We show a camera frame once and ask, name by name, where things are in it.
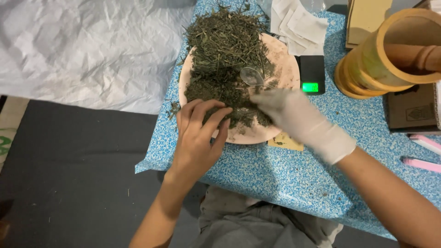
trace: white latex glove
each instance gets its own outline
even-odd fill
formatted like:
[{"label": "white latex glove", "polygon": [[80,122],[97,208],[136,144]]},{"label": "white latex glove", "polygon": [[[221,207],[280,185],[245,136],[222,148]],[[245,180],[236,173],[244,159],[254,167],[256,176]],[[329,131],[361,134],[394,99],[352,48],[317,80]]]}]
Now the white latex glove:
[{"label": "white latex glove", "polygon": [[296,141],[311,147],[333,165],[353,152],[356,141],[330,123],[300,90],[266,90],[250,100]]}]

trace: crumpled plastic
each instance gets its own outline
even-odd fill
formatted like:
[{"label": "crumpled plastic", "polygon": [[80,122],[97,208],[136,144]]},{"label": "crumpled plastic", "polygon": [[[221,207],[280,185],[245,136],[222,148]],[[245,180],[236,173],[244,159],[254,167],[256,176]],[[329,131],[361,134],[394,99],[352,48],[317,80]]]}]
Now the crumpled plastic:
[{"label": "crumpled plastic", "polygon": [[0,93],[159,113],[195,0],[0,0]]}]

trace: pink marker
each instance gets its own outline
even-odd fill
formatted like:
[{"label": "pink marker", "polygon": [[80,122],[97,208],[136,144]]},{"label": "pink marker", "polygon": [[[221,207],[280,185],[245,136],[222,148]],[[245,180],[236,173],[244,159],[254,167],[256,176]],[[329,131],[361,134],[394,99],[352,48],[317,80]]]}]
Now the pink marker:
[{"label": "pink marker", "polygon": [[426,170],[441,173],[441,165],[439,165],[439,164],[426,162],[426,161],[415,159],[415,158],[404,158],[403,163],[405,165],[409,165],[412,167],[426,169]]},{"label": "pink marker", "polygon": [[424,135],[412,134],[409,136],[409,139],[419,144],[420,146],[427,148],[438,155],[441,155],[441,145],[425,137]]}]

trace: blue speckled tablecloth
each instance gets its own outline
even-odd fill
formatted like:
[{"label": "blue speckled tablecloth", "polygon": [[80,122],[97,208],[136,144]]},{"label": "blue speckled tablecloth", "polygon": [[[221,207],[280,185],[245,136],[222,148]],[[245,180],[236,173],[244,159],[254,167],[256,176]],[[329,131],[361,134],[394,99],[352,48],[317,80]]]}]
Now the blue speckled tablecloth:
[{"label": "blue speckled tablecloth", "polygon": [[[250,0],[248,14],[262,11]],[[217,9],[216,0],[199,0],[194,14]],[[233,9],[242,1],[223,1]],[[340,93],[333,83],[334,67],[344,55],[346,30],[344,15],[319,13],[330,23],[325,41],[326,93],[310,100],[333,123],[357,139],[358,145],[441,209],[441,174],[404,165],[401,156],[441,163],[440,156],[411,142],[405,134],[390,134],[381,97],[355,100]],[[184,42],[178,63],[187,54]],[[167,170],[177,141],[176,119],[168,120],[171,101],[178,101],[177,79],[182,66],[176,66],[158,116],[146,158],[136,165],[139,173],[148,169]],[[393,238],[343,174],[324,165],[307,147],[305,151],[256,145],[227,144],[219,161],[201,179],[208,184],[236,191],[291,209],[334,219],[370,233]]]}]

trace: wooden pestle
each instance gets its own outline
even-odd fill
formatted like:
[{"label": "wooden pestle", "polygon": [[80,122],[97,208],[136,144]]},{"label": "wooden pestle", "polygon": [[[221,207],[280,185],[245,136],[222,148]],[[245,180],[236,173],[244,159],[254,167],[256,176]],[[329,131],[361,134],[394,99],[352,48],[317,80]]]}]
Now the wooden pestle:
[{"label": "wooden pestle", "polygon": [[397,68],[441,72],[441,46],[385,44],[389,61]]}]

